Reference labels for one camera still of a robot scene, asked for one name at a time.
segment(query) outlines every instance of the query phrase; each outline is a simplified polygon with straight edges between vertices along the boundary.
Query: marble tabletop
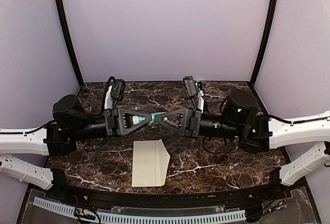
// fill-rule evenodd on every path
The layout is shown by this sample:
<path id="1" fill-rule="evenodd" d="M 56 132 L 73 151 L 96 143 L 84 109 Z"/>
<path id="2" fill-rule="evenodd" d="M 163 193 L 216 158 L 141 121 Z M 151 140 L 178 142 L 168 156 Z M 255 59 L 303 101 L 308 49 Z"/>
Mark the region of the marble tabletop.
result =
<path id="1" fill-rule="evenodd" d="M 83 108 L 93 114 L 101 110 L 105 83 L 85 84 L 78 94 Z M 222 100 L 234 89 L 251 92 L 244 82 L 205 82 L 209 109 L 219 114 Z M 126 83 L 124 101 L 118 107 L 145 113 L 172 111 L 193 107 L 186 98 L 182 82 L 131 82 Z M 133 142 L 162 139 L 171 155 L 166 183 L 162 187 L 131 187 Z M 128 137 L 95 139 L 85 152 L 78 142 L 77 150 L 67 156 L 50 156 L 46 167 L 65 172 L 73 186 L 121 193 L 191 194 L 220 190 L 241 189 L 267 184 L 269 173 L 285 164 L 280 149 L 250 154 L 238 149 L 233 141 L 223 156 L 206 152 L 201 138 L 179 137 L 159 124 L 151 124 Z M 207 148 L 223 147 L 222 139 L 206 143 Z"/>

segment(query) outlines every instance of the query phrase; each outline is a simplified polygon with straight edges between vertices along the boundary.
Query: black cylinder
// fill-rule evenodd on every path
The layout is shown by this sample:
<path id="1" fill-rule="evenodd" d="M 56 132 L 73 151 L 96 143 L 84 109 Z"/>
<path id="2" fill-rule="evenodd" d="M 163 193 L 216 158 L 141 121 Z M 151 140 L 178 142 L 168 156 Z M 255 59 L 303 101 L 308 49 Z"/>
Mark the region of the black cylinder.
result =
<path id="1" fill-rule="evenodd" d="M 68 113 L 68 111 L 72 109 L 78 110 L 82 113 L 85 112 L 77 96 L 73 94 L 62 97 L 60 101 L 53 105 L 53 117 L 59 128 L 68 129 L 78 127 L 83 123 L 82 119 Z"/>
<path id="2" fill-rule="evenodd" d="M 258 100 L 248 92 L 232 91 L 223 110 L 224 120 L 235 125 L 245 125 L 251 108 L 256 106 L 257 102 Z"/>
<path id="3" fill-rule="evenodd" d="M 73 130 L 70 136 L 80 141 L 106 137 L 107 129 L 104 116 L 96 116 L 95 122 L 83 124 Z"/>
<path id="4" fill-rule="evenodd" d="M 203 113 L 200 123 L 199 135 L 206 137 L 220 137 L 235 139 L 239 135 L 240 128 L 223 120 L 222 116 Z"/>

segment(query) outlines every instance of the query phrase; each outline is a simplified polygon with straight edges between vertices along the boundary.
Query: black cable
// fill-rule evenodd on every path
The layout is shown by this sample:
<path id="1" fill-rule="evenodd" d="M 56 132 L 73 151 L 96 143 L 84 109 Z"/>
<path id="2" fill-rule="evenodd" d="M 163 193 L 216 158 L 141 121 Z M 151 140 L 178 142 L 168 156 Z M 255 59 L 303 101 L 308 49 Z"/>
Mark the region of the black cable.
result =
<path id="1" fill-rule="evenodd" d="M 197 106 L 197 104 L 196 104 L 196 102 L 195 102 L 195 99 L 191 99 L 191 102 L 192 102 L 192 104 L 194 105 L 194 107 L 195 107 L 196 109 L 199 109 L 198 106 Z"/>
<path id="2" fill-rule="evenodd" d="M 250 216 L 247 216 L 247 218 L 257 218 L 257 217 L 254 217 L 254 216 L 257 216 L 258 214 L 260 213 L 263 213 L 266 209 L 268 209 L 274 202 L 276 201 L 276 199 L 274 199 L 273 201 L 271 201 L 266 207 L 264 207 L 262 210 L 260 210 L 259 212 L 253 214 L 253 215 L 250 215 Z"/>
<path id="3" fill-rule="evenodd" d="M 44 125 L 42 125 L 42 126 L 36 128 L 36 129 L 34 129 L 34 130 L 31 130 L 31 131 L 25 132 L 25 133 L 23 133 L 23 132 L 0 132 L 0 135 L 23 135 L 23 134 L 27 134 L 27 135 L 28 135 L 28 134 L 32 134 L 32 133 L 34 133 L 34 132 L 36 132 L 36 131 L 38 131 L 38 130 L 41 130 L 42 128 L 44 128 L 44 127 L 46 127 L 46 126 L 48 126 L 49 124 L 52 124 L 52 123 L 54 123 L 54 122 L 55 122 L 55 120 L 49 121 L 48 123 L 46 123 L 46 124 L 44 124 Z"/>
<path id="4" fill-rule="evenodd" d="M 227 139 L 223 139 L 224 140 L 225 147 L 224 147 L 224 149 L 222 151 L 212 151 L 212 150 L 208 149 L 205 146 L 205 140 L 206 140 L 206 137 L 203 137 L 202 138 L 202 147 L 203 147 L 203 149 L 206 152 L 211 153 L 211 154 L 216 154 L 216 155 L 218 155 L 218 154 L 224 155 L 224 152 L 227 150 L 227 147 L 228 147 L 228 141 L 227 141 Z"/>
<path id="5" fill-rule="evenodd" d="M 89 142 L 84 146 L 84 151 L 87 152 L 87 153 L 90 153 L 90 152 L 94 152 L 94 151 L 100 149 L 101 147 L 103 147 L 103 146 L 107 143 L 107 141 L 106 141 L 105 138 L 103 138 L 102 141 L 103 141 L 103 144 L 102 144 L 102 145 L 100 145 L 100 146 L 98 146 L 98 147 L 96 147 L 96 148 L 94 148 L 94 149 L 87 149 L 87 147 L 88 147 L 89 144 L 91 143 L 91 141 L 89 140 Z"/>
<path id="6" fill-rule="evenodd" d="M 302 124 L 302 123 L 306 123 L 306 122 L 314 122 L 314 121 L 321 121 L 321 120 L 326 120 L 329 117 L 320 117 L 320 118 L 314 118 L 314 119 L 308 119 L 308 120 L 300 120 L 300 121 L 288 121 L 285 119 L 282 119 L 280 117 L 274 116 L 274 115 L 262 115 L 262 116 L 257 116 L 257 118 L 263 118 L 263 117 L 268 117 L 268 118 L 274 118 L 277 121 L 286 123 L 286 124 Z"/>
<path id="7" fill-rule="evenodd" d="M 92 209 L 88 209 L 88 208 L 86 208 L 86 207 L 79 207 L 79 206 L 76 206 L 76 205 L 75 205 L 75 209 L 74 209 L 75 212 L 76 212 L 76 211 L 78 212 L 77 208 L 81 208 L 81 212 L 82 212 L 82 213 L 84 213 L 84 210 L 88 210 L 88 211 L 92 212 L 92 213 L 95 215 L 95 218 L 97 218 L 97 220 L 98 220 L 98 224 L 101 224 L 101 218 L 100 218 L 100 216 L 97 214 L 96 211 L 94 211 L 94 210 L 92 210 Z M 81 217 L 80 217 L 79 215 L 77 215 L 77 216 L 75 216 L 75 217 L 77 217 L 78 220 L 79 220 L 79 222 L 82 223 L 82 224 L 88 224 L 88 223 L 93 223 L 93 222 L 94 222 L 94 220 L 91 220 L 91 221 L 82 220 Z"/>
<path id="8" fill-rule="evenodd" d="M 220 104 L 220 113 L 221 113 L 222 115 L 223 115 L 223 109 L 222 109 L 222 107 L 223 107 L 223 105 L 227 102 L 228 98 L 229 98 L 229 96 L 227 96 L 227 97 L 221 102 L 221 104 Z"/>
<path id="9" fill-rule="evenodd" d="M 202 91 L 204 93 L 204 85 L 203 85 L 203 82 L 199 81 L 197 83 L 197 88 L 199 88 L 200 91 Z M 204 110 L 207 112 L 207 113 L 211 113 L 210 110 L 208 109 L 208 103 L 205 99 L 204 96 L 202 96 L 203 100 L 204 100 Z"/>
<path id="10" fill-rule="evenodd" d="M 203 100 L 204 100 L 204 109 L 205 109 L 205 111 L 206 111 L 207 113 L 211 113 L 210 110 L 208 109 L 208 103 L 207 103 L 205 97 L 202 96 L 202 98 L 203 98 Z"/>
<path id="11" fill-rule="evenodd" d="M 267 214 L 272 213 L 272 212 L 266 212 L 266 213 L 262 214 L 261 216 L 257 216 L 258 214 L 262 213 L 262 212 L 265 211 L 266 209 L 268 209 L 268 211 L 269 211 L 269 207 L 270 207 L 275 201 L 280 200 L 280 199 L 276 199 L 276 197 L 275 197 L 277 191 L 280 191 L 280 192 L 282 192 L 282 193 L 285 195 L 285 199 L 284 199 L 284 201 L 282 201 L 282 203 L 285 202 L 285 201 L 287 200 L 287 193 L 286 193 L 285 191 L 281 191 L 280 189 L 277 188 L 277 189 L 274 190 L 274 195 L 273 195 L 273 197 L 272 197 L 272 198 L 274 198 L 274 200 L 273 200 L 272 202 L 270 202 L 266 207 L 264 207 L 261 211 L 255 213 L 255 214 L 253 214 L 253 215 L 247 216 L 247 218 L 251 218 L 251 219 L 259 219 L 259 218 L 261 218 L 261 217 L 263 217 L 263 216 L 265 216 L 265 215 L 267 215 Z"/>
<path id="12" fill-rule="evenodd" d="M 115 109 L 117 107 L 117 104 L 118 104 L 118 100 L 115 99 L 113 102 L 112 102 L 112 108 Z"/>

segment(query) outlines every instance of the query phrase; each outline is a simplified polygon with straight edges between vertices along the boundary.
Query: white envelope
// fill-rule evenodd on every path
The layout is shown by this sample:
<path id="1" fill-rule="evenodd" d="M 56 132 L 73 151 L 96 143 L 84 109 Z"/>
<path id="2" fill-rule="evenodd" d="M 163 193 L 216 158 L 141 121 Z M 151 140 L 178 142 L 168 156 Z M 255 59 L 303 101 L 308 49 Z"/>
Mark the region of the white envelope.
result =
<path id="1" fill-rule="evenodd" d="M 162 140 L 134 141 L 132 187 L 163 186 L 169 162 Z"/>

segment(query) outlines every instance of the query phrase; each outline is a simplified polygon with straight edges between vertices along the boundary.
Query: black curved pole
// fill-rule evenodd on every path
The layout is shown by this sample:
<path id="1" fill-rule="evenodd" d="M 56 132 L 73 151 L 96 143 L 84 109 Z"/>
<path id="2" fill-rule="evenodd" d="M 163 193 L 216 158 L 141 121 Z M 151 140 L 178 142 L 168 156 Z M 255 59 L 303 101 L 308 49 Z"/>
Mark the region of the black curved pole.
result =
<path id="1" fill-rule="evenodd" d="M 257 77 L 261 68 L 262 60 L 265 55 L 267 43 L 268 43 L 268 38 L 270 34 L 270 30 L 272 27 L 273 23 L 273 18 L 274 18 L 274 13 L 275 13 L 275 7 L 276 7 L 276 1 L 277 0 L 270 0 L 269 1 L 269 7 L 268 7 L 268 13 L 267 13 L 267 18 L 266 18 L 266 23 L 265 23 L 265 28 L 263 30 L 262 34 L 262 39 L 261 39 L 261 44 L 258 52 L 258 56 L 256 59 L 256 63 L 254 65 L 254 69 L 252 72 L 252 76 L 250 79 L 250 84 L 254 86 L 254 84 L 257 81 Z"/>
<path id="2" fill-rule="evenodd" d="M 65 40 L 65 44 L 67 45 L 70 61 L 73 67 L 73 71 L 76 75 L 78 84 L 80 87 L 84 85 L 84 79 L 82 78 L 82 74 L 79 68 L 79 64 L 77 61 L 76 54 L 74 53 L 73 49 L 73 44 L 69 32 L 69 27 L 67 23 L 67 18 L 65 17 L 65 11 L 64 11 L 64 5 L 63 5 L 63 0 L 55 0 L 56 1 L 56 6 L 57 6 L 57 12 L 58 12 L 58 17 L 60 19 L 61 27 L 62 27 L 62 32 Z"/>

